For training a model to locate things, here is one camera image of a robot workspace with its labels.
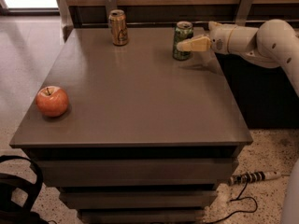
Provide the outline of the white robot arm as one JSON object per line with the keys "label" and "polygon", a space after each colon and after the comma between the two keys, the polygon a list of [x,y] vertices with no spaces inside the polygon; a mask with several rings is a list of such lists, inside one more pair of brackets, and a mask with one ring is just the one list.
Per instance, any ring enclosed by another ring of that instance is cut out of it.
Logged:
{"label": "white robot arm", "polygon": [[255,28],[210,21],[208,29],[178,42],[177,49],[234,54],[263,68],[281,67],[299,96],[299,37],[287,22],[270,20]]}

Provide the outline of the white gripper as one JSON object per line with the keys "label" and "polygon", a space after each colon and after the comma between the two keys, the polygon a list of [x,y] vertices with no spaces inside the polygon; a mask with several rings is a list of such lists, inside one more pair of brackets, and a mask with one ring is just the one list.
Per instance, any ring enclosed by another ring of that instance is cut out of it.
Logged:
{"label": "white gripper", "polygon": [[195,36],[177,43],[179,51],[208,51],[210,47],[220,54],[229,53],[230,36],[235,29],[233,24],[222,24],[215,21],[208,23],[209,38],[207,36]]}

